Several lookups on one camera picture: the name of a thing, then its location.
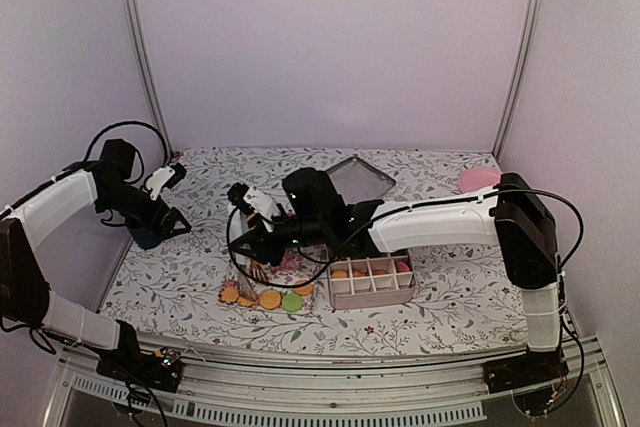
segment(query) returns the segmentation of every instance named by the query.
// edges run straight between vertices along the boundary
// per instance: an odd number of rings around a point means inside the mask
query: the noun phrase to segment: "table surface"
[[[514,347],[526,340],[518,293],[499,248],[452,245],[413,249],[419,282],[404,305],[335,311],[326,279],[312,312],[248,310],[218,301],[229,274],[224,236],[226,191],[255,185],[285,206],[281,180],[300,167],[327,169],[357,154],[397,182],[388,200],[459,193],[458,178],[475,166],[496,167],[490,154],[325,148],[189,149],[187,177],[163,197],[193,226],[190,234],[127,254],[102,313],[149,333],[219,345],[287,353],[398,356]]]

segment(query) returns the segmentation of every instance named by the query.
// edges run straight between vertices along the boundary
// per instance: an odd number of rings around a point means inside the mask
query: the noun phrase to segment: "pink compartment box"
[[[400,272],[396,269],[397,262],[403,264]],[[332,277],[337,270],[346,272],[348,276]],[[329,301],[338,310],[404,304],[416,292],[413,274],[411,259],[406,251],[379,258],[341,260],[329,267]]]

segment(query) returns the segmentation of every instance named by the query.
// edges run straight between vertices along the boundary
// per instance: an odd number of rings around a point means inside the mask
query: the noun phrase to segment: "white wall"
[[[139,0],[174,144],[488,151],[526,0]]]
[[[639,29],[640,0],[544,0],[502,161],[584,213],[569,301],[598,335],[629,425],[640,425]],[[570,215],[559,234],[568,248]]]
[[[106,124],[149,120],[121,0],[0,0],[0,52],[0,205],[81,159]],[[153,134],[120,133],[147,168],[159,160]],[[96,308],[125,235],[87,209],[37,257],[55,290]],[[0,425],[38,425],[54,359],[24,331],[0,334],[0,352]]]

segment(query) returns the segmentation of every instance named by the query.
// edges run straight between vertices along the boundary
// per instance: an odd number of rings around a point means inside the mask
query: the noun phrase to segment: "wire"
[[[142,160],[142,154],[140,153],[140,151],[138,150],[138,148],[134,145],[132,146],[133,149],[135,150],[136,155],[138,156],[138,160],[140,160],[140,175],[136,178],[136,180],[128,180],[125,181],[125,184],[128,185],[133,185],[133,184],[137,184],[138,182],[140,182],[140,179],[142,179],[142,177],[144,177],[144,161]]]
[[[34,334],[38,334],[38,337],[40,337],[40,339],[42,340],[42,344],[38,341],[38,339],[36,339]],[[56,349],[53,348],[53,345],[51,345],[49,339],[47,339],[46,335],[40,329],[31,327],[29,329],[29,337],[31,338],[31,342],[33,342],[40,350],[43,350],[47,354],[51,355],[57,354]]]
[[[113,210],[109,210],[109,218],[108,219],[100,219],[100,223],[105,227],[126,227],[126,223],[121,222],[119,224],[114,224],[111,221],[113,220]]]
[[[112,365],[112,366],[114,366],[121,373],[123,373],[124,375],[129,377],[133,381],[134,384],[139,385],[140,387],[142,387],[144,390],[146,390],[149,393],[149,395],[153,399],[153,403],[156,404],[158,412],[160,412],[160,417],[162,417],[162,425],[164,427],[169,427],[169,421],[167,420],[167,416],[164,413],[164,409],[162,408],[162,405],[160,405],[160,401],[158,400],[158,397],[156,397],[156,394],[154,394],[153,391],[149,387],[147,387],[147,384],[142,382],[137,376],[133,375],[131,372],[129,372],[129,370],[127,370],[124,367],[122,367],[119,363],[113,362],[113,361],[107,361],[107,363]],[[131,394],[131,386],[129,385],[129,383],[127,383],[127,388],[129,389],[129,393]]]
[[[7,327],[4,325],[4,317],[2,317],[2,313],[0,312],[0,330],[2,330],[3,332],[8,334],[9,332],[15,332],[19,329],[28,329],[30,327],[31,326],[29,324],[15,324],[11,327]]]
[[[107,125],[104,129],[98,132],[98,134],[93,138],[93,140],[89,144],[89,147],[87,147],[87,152],[84,154],[84,159],[82,160],[82,162],[86,163],[89,160],[89,157],[91,157],[91,151],[93,150],[93,147],[96,145],[98,140],[100,140],[100,138],[104,134],[106,134],[110,130],[116,129],[118,127],[123,127],[125,125],[138,125],[140,127],[144,127],[146,129],[153,131],[158,136],[158,139],[160,139],[160,144],[162,144],[162,152],[164,154],[163,165],[169,164],[169,162],[171,161],[171,156],[169,155],[169,147],[167,147],[167,141],[165,140],[164,136],[156,127],[154,127],[151,124],[148,124],[147,122],[142,122],[140,120],[123,120],[122,122],[116,122],[115,124]]]
[[[569,402],[569,400],[571,400],[574,394],[578,391],[578,387],[580,386],[580,382],[582,381],[582,377],[584,376],[585,354],[584,354],[584,347],[582,346],[582,342],[580,342],[578,335],[569,329],[564,317],[562,318],[562,328],[567,334],[569,334],[569,337],[573,339],[573,341],[578,346],[578,350],[580,350],[580,372],[578,373],[578,378],[576,379],[576,383],[573,385],[573,389],[571,389],[571,392],[569,392],[565,397],[560,399],[560,402],[558,402],[557,404],[554,403],[553,407],[551,407],[551,409],[547,412],[548,414],[555,412],[560,407],[562,407],[567,402]]]
[[[137,391],[131,387],[131,385],[127,382],[127,389],[129,389],[129,395],[127,395],[127,405],[129,406],[129,419],[131,419],[131,421],[133,421],[134,424],[136,424],[138,427],[145,427],[145,425],[140,422],[138,420],[138,415],[140,415],[142,412],[141,411],[137,411],[134,413],[134,411],[136,411],[137,409],[135,409],[133,407],[133,403],[132,403],[132,393]]]
[[[321,267],[310,279],[305,280],[304,282],[301,282],[301,283],[298,283],[298,284],[295,284],[295,285],[277,284],[277,283],[274,283],[274,282],[268,282],[268,281],[261,280],[261,279],[259,279],[257,277],[254,277],[253,275],[249,274],[245,269],[243,269],[240,266],[240,264],[238,264],[238,261],[235,258],[235,254],[231,251],[231,223],[233,221],[233,217],[235,216],[235,214],[239,210],[238,207],[235,207],[233,209],[233,211],[231,212],[231,214],[229,215],[229,218],[227,220],[227,228],[226,228],[227,250],[229,251],[229,258],[231,259],[231,263],[233,264],[233,266],[241,274],[243,274],[245,277],[253,280],[254,282],[257,282],[257,283],[262,284],[262,285],[266,285],[268,287],[276,287],[276,288],[280,288],[280,289],[300,288],[300,287],[304,287],[305,285],[309,285],[309,284],[315,282],[329,268],[329,266],[331,264],[333,264],[336,260],[338,260],[340,258],[340,253],[342,251],[344,251],[345,247],[347,247],[349,245],[349,243],[360,234],[360,232],[362,232],[363,230],[369,228],[374,222],[377,222],[378,220],[384,219],[385,217],[389,217],[391,215],[398,214],[400,212],[405,212],[407,210],[413,210],[413,209],[418,209],[418,208],[423,208],[423,207],[430,207],[430,206],[435,206],[435,205],[450,205],[450,204],[460,204],[460,203],[466,203],[466,202],[482,201],[483,199],[489,199],[489,198],[496,197],[496,196],[499,196],[499,195],[511,194],[511,193],[534,194],[534,195],[541,195],[543,197],[549,197],[549,198],[552,198],[552,199],[557,200],[559,202],[562,202],[567,207],[569,207],[571,209],[571,211],[575,214],[576,219],[578,220],[578,226],[579,226],[578,238],[577,238],[576,242],[574,243],[573,247],[571,248],[571,250],[569,251],[569,253],[567,254],[567,256],[564,258],[564,260],[559,265],[559,271],[562,272],[562,268],[566,265],[567,261],[573,256],[573,254],[578,250],[578,247],[582,243],[582,239],[584,238],[584,220],[582,219],[582,215],[580,214],[580,211],[578,210],[578,208],[575,205],[573,205],[569,200],[565,199],[564,197],[562,197],[562,196],[560,196],[558,194],[554,194],[553,192],[547,192],[545,190],[538,190],[538,189],[504,189],[504,190],[496,190],[496,191],[493,191],[493,192],[489,192],[488,194],[485,194],[483,196],[456,197],[456,198],[453,198],[453,199],[446,199],[445,198],[445,199],[440,199],[440,200],[438,200],[438,199],[427,200],[427,201],[418,202],[418,203],[412,204],[412,205],[405,205],[405,206],[402,206],[402,207],[398,207],[397,209],[393,209],[393,210],[390,210],[388,212],[384,212],[384,213],[382,213],[382,214],[380,214],[380,215],[378,215],[376,217],[373,217],[372,219],[369,219],[367,222],[362,224],[358,229],[356,229],[336,249],[336,251],[333,253],[333,256],[327,262],[324,262],[324,263],[318,262],[318,264],[321,264]]]

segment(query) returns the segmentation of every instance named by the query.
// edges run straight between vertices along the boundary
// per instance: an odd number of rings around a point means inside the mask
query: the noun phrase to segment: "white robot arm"
[[[235,184],[228,193],[232,211],[244,214],[231,216],[229,223],[231,261],[243,273],[234,254],[278,265],[292,246],[325,244],[336,260],[430,245],[499,245],[507,275],[522,295],[528,343],[522,359],[485,366],[490,390],[551,380],[566,371],[555,221],[517,174],[505,174],[495,187],[467,195],[355,205],[344,204],[326,172],[300,169],[282,185],[293,216],[281,206],[274,210],[275,203],[255,188]]]
[[[181,180],[184,168],[180,164],[165,166],[150,176],[147,182],[155,186],[152,198],[125,180],[131,175],[134,153],[131,144],[108,140],[98,161],[70,166],[16,205],[5,208],[0,214],[0,313],[99,353],[98,371],[103,375],[125,380],[123,372],[133,372],[151,387],[174,390],[180,366],[173,364],[170,354],[143,354],[133,327],[91,312],[51,290],[34,256],[49,234],[88,206],[94,206],[98,213],[119,212],[143,249],[190,230],[182,214],[157,195],[162,187],[173,187]],[[162,185],[154,180],[157,177],[162,177]]]

